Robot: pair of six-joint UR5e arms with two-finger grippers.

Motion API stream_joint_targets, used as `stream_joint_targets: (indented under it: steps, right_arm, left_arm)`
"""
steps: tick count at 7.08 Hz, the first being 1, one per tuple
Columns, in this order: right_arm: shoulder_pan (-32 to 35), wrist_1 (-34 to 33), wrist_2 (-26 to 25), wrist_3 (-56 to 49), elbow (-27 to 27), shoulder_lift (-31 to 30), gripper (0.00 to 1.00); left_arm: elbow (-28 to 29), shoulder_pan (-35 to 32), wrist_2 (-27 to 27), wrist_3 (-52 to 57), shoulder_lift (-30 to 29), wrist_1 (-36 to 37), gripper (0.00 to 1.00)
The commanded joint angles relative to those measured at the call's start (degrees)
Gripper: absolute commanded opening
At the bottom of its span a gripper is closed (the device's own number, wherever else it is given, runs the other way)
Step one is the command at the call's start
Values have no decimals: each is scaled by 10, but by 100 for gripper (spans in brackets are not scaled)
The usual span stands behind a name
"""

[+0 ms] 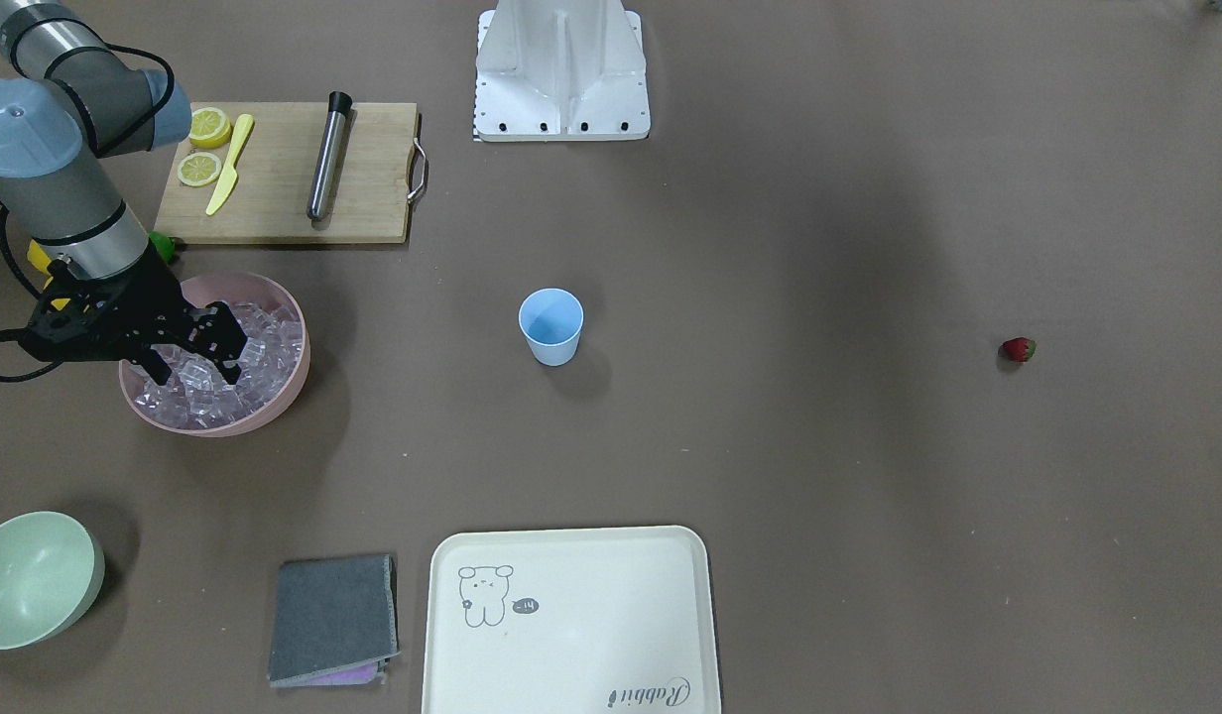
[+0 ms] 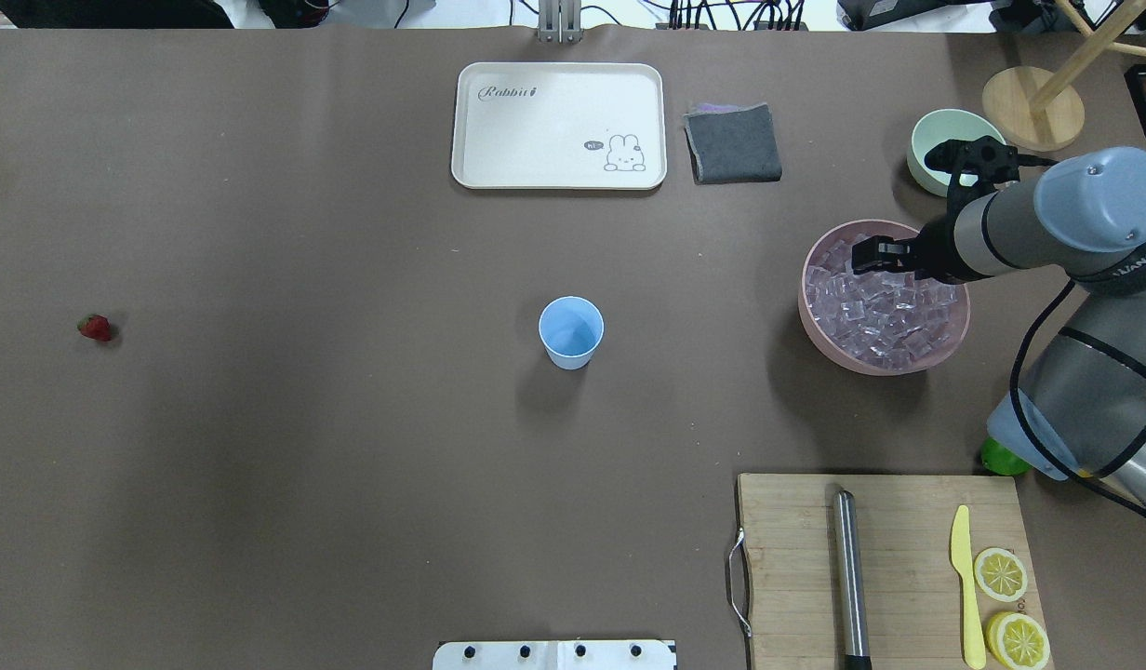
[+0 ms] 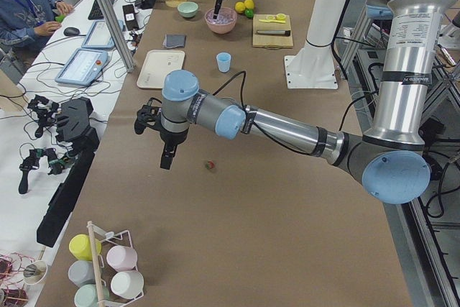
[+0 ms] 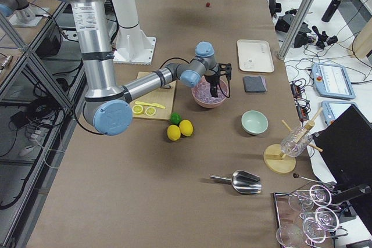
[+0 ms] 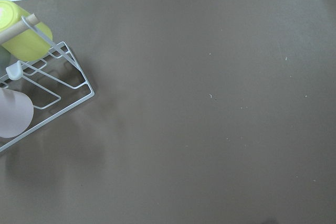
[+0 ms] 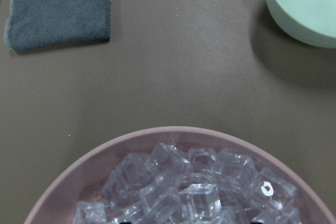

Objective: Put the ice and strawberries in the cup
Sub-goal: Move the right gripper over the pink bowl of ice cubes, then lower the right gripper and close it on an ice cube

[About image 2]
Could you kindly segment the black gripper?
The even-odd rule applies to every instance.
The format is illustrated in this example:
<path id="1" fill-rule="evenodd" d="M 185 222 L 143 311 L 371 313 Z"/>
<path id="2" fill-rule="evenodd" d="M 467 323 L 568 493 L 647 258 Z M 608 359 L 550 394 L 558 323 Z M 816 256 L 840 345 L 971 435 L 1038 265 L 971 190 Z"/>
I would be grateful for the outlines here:
<path id="1" fill-rule="evenodd" d="M 851 247 L 851 271 L 911 273 L 917 279 L 937 279 L 945 285 L 976 283 L 987 275 L 973 270 L 955 245 L 952 218 L 931 221 L 913 241 L 895 241 L 874 234 Z"/>

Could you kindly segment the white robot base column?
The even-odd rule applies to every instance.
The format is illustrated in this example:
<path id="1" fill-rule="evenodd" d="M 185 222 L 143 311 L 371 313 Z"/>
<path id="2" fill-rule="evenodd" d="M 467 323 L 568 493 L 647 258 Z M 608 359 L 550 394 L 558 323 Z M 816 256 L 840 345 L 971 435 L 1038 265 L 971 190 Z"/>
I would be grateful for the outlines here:
<path id="1" fill-rule="evenodd" d="M 452 641 L 433 669 L 676 669 L 674 643 L 659 639 Z"/>

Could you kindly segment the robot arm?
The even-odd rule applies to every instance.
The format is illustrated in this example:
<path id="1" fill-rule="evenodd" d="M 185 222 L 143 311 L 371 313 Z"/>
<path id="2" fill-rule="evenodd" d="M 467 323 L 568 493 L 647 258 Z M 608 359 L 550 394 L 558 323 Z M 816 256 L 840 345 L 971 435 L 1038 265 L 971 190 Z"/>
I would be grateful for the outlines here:
<path id="1" fill-rule="evenodd" d="M 925 161 L 951 178 L 944 216 L 909 241 L 859 241 L 853 270 L 959 285 L 1060 268 L 1066 286 L 1025 331 L 987 429 L 1146 520 L 1146 150 L 1059 161 L 981 137 Z"/>

